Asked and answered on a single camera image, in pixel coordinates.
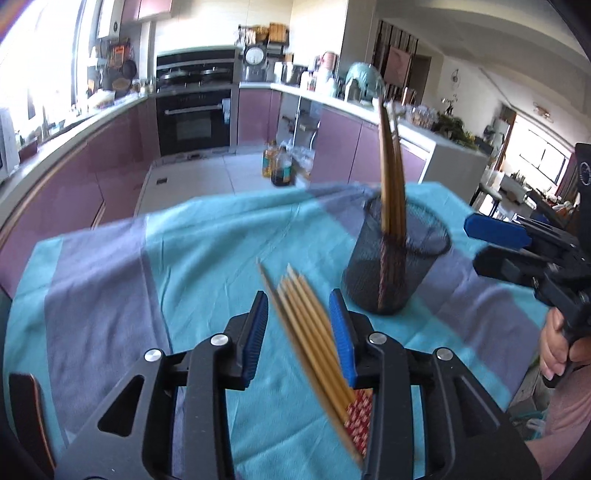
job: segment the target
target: bottle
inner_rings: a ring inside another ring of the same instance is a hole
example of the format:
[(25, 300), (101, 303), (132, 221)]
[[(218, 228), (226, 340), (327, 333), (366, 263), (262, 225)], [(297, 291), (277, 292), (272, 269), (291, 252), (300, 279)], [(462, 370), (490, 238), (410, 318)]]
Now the bottle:
[(271, 176), (275, 156), (277, 155), (277, 141), (272, 140), (262, 155), (262, 176), (268, 179)]
[(281, 147), (275, 157), (271, 181), (276, 187), (285, 187), (291, 184), (291, 155), (285, 147)]

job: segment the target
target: white floor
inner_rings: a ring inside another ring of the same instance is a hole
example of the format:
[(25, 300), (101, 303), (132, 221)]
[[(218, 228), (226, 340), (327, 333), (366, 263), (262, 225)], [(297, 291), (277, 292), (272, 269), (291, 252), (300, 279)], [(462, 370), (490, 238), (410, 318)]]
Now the white floor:
[(271, 179), (261, 175), (261, 163), (262, 152), (155, 167), (148, 174), (138, 214), (170, 208), (194, 197), (276, 188)]

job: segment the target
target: soy sauce bottle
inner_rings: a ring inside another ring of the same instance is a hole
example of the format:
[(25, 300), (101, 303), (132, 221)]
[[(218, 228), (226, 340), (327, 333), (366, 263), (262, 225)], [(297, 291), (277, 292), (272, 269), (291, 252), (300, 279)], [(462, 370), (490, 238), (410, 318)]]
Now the soy sauce bottle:
[(286, 187), (291, 184), (291, 154), (287, 152), (285, 147), (281, 147), (271, 172), (271, 182), (276, 187)]

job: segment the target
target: microwave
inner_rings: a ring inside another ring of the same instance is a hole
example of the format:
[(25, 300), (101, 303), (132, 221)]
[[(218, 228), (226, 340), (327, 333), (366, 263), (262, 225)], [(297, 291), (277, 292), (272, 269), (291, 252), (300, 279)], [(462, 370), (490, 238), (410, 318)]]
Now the microwave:
[(0, 108), (0, 163), (0, 181), (8, 178), (14, 167), (20, 163), (8, 108)]

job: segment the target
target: person's hand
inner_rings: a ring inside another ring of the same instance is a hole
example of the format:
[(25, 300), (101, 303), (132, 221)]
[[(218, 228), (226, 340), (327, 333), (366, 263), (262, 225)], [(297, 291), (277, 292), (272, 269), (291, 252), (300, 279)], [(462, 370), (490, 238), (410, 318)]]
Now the person's hand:
[(564, 373), (568, 358), (575, 363), (591, 364), (591, 338), (581, 338), (569, 350), (569, 344), (562, 335), (563, 323), (560, 311), (551, 309), (540, 335), (540, 371), (548, 380)]

